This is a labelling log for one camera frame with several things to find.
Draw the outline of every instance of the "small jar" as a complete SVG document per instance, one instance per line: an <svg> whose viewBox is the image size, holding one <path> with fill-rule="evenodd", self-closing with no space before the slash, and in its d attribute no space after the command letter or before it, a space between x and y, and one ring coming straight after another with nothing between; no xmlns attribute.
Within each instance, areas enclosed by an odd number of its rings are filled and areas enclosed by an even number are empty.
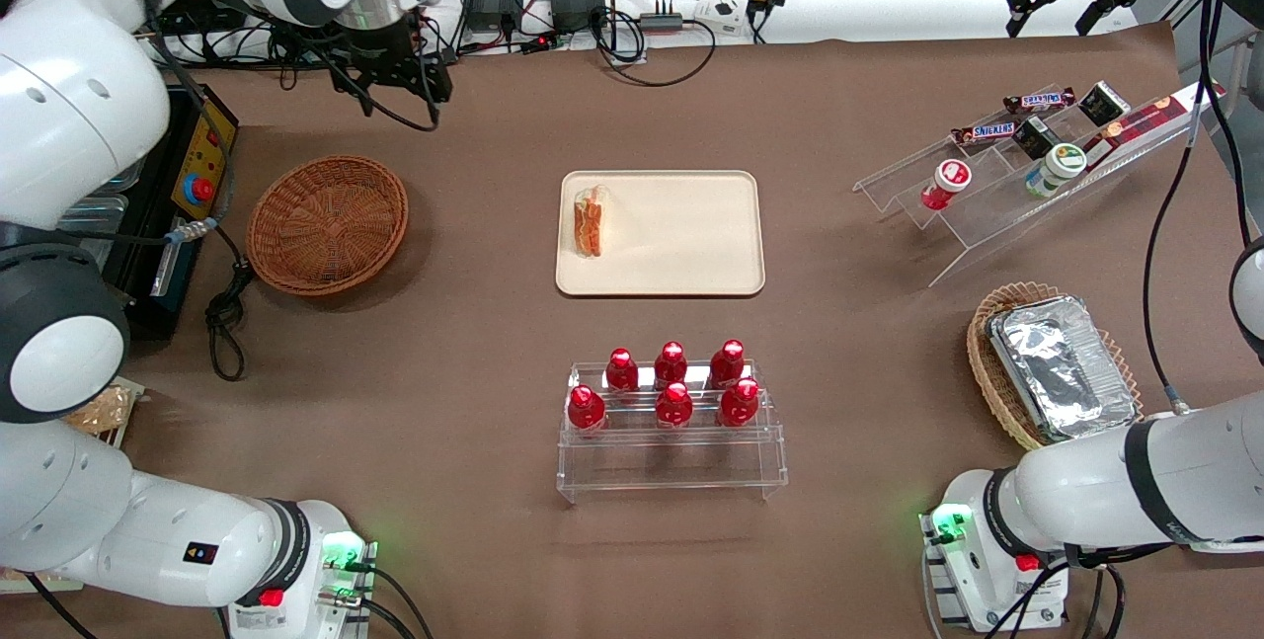
<svg viewBox="0 0 1264 639"><path fill-rule="evenodd" d="M935 167L934 183L927 184L921 191L921 203L927 208L942 211L957 193L969 184L969 165L959 159L945 159Z"/></svg>
<svg viewBox="0 0 1264 639"><path fill-rule="evenodd" d="M1079 145L1058 143L1026 177L1028 191L1035 197L1053 197L1058 188L1083 172L1085 165L1088 165L1088 157Z"/></svg>

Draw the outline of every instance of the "white tray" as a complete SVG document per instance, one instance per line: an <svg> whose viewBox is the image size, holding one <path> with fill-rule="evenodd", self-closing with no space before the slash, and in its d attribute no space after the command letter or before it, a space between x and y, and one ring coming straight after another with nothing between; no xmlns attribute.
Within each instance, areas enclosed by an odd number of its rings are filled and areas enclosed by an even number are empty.
<svg viewBox="0 0 1264 639"><path fill-rule="evenodd" d="M575 194L604 184L602 255L575 251ZM557 288L573 297L750 297L763 288L755 177L578 170L561 181Z"/></svg>

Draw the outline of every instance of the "red bottle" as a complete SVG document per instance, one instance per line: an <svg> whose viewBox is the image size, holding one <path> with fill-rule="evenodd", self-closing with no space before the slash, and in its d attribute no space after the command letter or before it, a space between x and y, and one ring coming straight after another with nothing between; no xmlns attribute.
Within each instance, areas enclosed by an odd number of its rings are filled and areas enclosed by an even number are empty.
<svg viewBox="0 0 1264 639"><path fill-rule="evenodd" d="M751 378L739 379L724 391L715 408L719 427L744 427L760 410L760 384Z"/></svg>
<svg viewBox="0 0 1264 639"><path fill-rule="evenodd" d="M657 414L659 428L689 427L689 418L694 417L694 400L685 383L667 384L667 389L655 402L653 413Z"/></svg>
<svg viewBox="0 0 1264 639"><path fill-rule="evenodd" d="M727 341L712 356L712 374L707 379L708 390L727 390L742 378L746 369L746 347L741 341Z"/></svg>
<svg viewBox="0 0 1264 639"><path fill-rule="evenodd" d="M659 359L653 361L653 388L666 390L667 384L685 381L685 370L689 369L689 360L685 360L685 347L680 342L671 341L659 352Z"/></svg>
<svg viewBox="0 0 1264 639"><path fill-rule="evenodd" d="M605 365L605 386L611 390L637 391L636 361L626 347L614 347L611 361Z"/></svg>
<svg viewBox="0 0 1264 639"><path fill-rule="evenodd" d="M566 419L575 428L605 428L605 400L588 384L576 384L566 402Z"/></svg>

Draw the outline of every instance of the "clear acrylic stand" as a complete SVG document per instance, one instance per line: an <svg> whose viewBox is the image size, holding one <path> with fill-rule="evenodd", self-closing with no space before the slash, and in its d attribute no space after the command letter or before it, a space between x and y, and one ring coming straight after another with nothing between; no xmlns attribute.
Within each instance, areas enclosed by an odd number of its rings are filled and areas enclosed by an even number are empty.
<svg viewBox="0 0 1264 639"><path fill-rule="evenodd" d="M1052 93L1052 91L1060 90L1060 86L1049 85L1035 93ZM1100 134L1102 129L1078 106L1031 114L1031 116L1039 116L1044 125L1048 125L1058 135L1060 143L1083 145L1093 135ZM1006 111L997 111L991 116L981 117L971 126L1004 120L1021 122L1026 117L1026 114L1015 116ZM868 194L873 206L884 215L897 207L901 208L909 220L918 225L918 229L928 229L935 220L947 225L953 237L961 244L962 251L952 260L952 264L948 264L939 272L939 275L930 280L929 287L934 287L952 272L966 269L967 265L977 264L983 258L1001 251L1015 239L1023 237L1026 231L1045 220L1047 216L1066 208L1069 202L1078 202L1078 200L1088 197L1090 193L1101 191L1102 186L1097 183L1101 183L1102 179L1122 170L1125 165L1168 143L1168 140L1186 134L1187 130L1188 117L1169 134L1157 139L1155 143L1146 144L1145 148L1130 152L1124 157L1107 158L1091 174L1083 174L1078 179L1063 184L1058 193L1049 198L1034 197L1026 189L1025 178L1034 167L1038 167L1038 163L1033 162L1011 138L999 143L975 145L975 148L962 148L953 143L952 138L944 138L885 170L866 177L852 191L853 193L862 191ZM968 163L971 168L969 188L953 197L948 207L942 208L942 211L930 211L921 203L921 189L930 184L935 165L948 158ZM1115 177L1111 181L1114 183L1119 178Z"/></svg>
<svg viewBox="0 0 1264 639"><path fill-rule="evenodd" d="M638 361L640 391L605 386L605 364L571 367L562 397L557 437L557 491L571 504L588 491L650 489L758 489L763 499L785 486L785 437L763 378L753 360L746 374L760 383L760 410L738 428L717 427L722 391L705 388L710 364L691 360L685 384L694 399L686 428L659 428L655 415L653 364ZM566 419L566 399L575 384L588 384L605 400L608 424L579 431Z"/></svg>

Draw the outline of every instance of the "foil container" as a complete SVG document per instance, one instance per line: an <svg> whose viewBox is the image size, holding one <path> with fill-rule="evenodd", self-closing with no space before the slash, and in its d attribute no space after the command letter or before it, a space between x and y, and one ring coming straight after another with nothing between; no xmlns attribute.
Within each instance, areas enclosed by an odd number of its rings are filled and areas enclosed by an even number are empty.
<svg viewBox="0 0 1264 639"><path fill-rule="evenodd" d="M1049 441L1126 427L1140 417L1124 374L1079 298L1055 297L997 312L987 321L987 332L1028 413Z"/></svg>

